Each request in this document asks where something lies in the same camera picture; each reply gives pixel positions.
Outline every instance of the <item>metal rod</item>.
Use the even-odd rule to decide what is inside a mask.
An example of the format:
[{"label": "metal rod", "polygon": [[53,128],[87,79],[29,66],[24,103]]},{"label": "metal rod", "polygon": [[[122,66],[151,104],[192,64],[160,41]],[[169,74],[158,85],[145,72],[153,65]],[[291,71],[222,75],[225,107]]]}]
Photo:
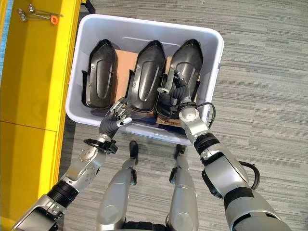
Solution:
[{"label": "metal rod", "polygon": [[34,6],[32,4],[29,4],[29,11],[31,13],[35,13],[36,11],[39,11],[39,12],[44,12],[44,13],[53,14],[53,15],[56,15],[56,16],[63,17],[63,14],[52,13],[52,12],[36,9],[36,8],[34,8]]}]

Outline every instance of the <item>yellow shelf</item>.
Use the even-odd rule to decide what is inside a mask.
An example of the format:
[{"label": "yellow shelf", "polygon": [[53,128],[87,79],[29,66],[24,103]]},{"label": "yellow shelf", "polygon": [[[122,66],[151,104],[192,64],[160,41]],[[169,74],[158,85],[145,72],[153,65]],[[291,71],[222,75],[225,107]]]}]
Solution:
[{"label": "yellow shelf", "polygon": [[[22,22],[31,3],[61,13]],[[1,230],[58,180],[80,0],[14,0],[0,91]]]}]

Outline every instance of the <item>gray carpet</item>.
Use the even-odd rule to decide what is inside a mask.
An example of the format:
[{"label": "gray carpet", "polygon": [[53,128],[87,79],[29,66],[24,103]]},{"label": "gray carpet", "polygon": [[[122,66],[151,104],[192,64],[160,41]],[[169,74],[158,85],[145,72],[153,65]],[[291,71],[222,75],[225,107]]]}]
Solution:
[{"label": "gray carpet", "polygon": [[[97,13],[202,26],[224,38],[212,127],[239,160],[261,172],[258,192],[294,231],[308,230],[308,2],[306,0],[92,0]],[[66,120],[61,174],[82,140],[97,128]],[[164,223],[173,185],[174,144],[118,133],[119,150],[94,183],[71,204],[65,231],[93,231],[97,208],[112,176],[140,145],[138,184],[130,189],[127,218]],[[226,231],[223,201],[205,186],[198,154],[188,156],[198,191],[199,230]]]}]

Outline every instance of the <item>black arm joint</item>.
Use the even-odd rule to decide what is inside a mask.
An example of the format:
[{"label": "black arm joint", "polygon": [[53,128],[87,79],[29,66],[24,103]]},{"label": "black arm joint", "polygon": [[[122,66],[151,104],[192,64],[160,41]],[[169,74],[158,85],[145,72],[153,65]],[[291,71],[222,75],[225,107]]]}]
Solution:
[{"label": "black arm joint", "polygon": [[216,143],[220,143],[219,140],[212,133],[207,133],[198,136],[193,145],[200,155],[206,148]]},{"label": "black arm joint", "polygon": [[86,139],[84,140],[84,142],[94,148],[98,148],[100,151],[107,153],[116,153],[118,149],[118,147],[115,144],[116,143],[115,140],[105,141],[103,143],[93,139]]}]

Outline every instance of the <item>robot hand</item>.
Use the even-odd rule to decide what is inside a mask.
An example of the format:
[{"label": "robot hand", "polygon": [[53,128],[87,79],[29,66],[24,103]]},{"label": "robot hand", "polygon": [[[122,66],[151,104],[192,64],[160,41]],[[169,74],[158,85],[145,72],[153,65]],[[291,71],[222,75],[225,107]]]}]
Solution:
[{"label": "robot hand", "polygon": [[122,98],[110,108],[101,122],[99,136],[84,140],[87,146],[79,158],[53,188],[42,195],[15,223],[13,231],[57,230],[56,220],[62,217],[79,192],[93,181],[107,154],[117,151],[116,142],[112,138],[120,126],[132,121],[126,111],[126,103],[126,99]]},{"label": "robot hand", "polygon": [[109,109],[100,124],[100,134],[104,134],[112,139],[119,127],[132,121],[126,106],[127,99],[121,98]]},{"label": "robot hand", "polygon": [[181,104],[183,103],[190,103],[192,102],[191,96],[189,94],[189,88],[188,85],[181,74],[181,72],[175,70],[174,71],[174,77],[176,82],[176,89],[166,89],[166,88],[158,88],[157,91],[159,93],[163,93],[166,95],[171,96],[174,99],[177,99]]}]

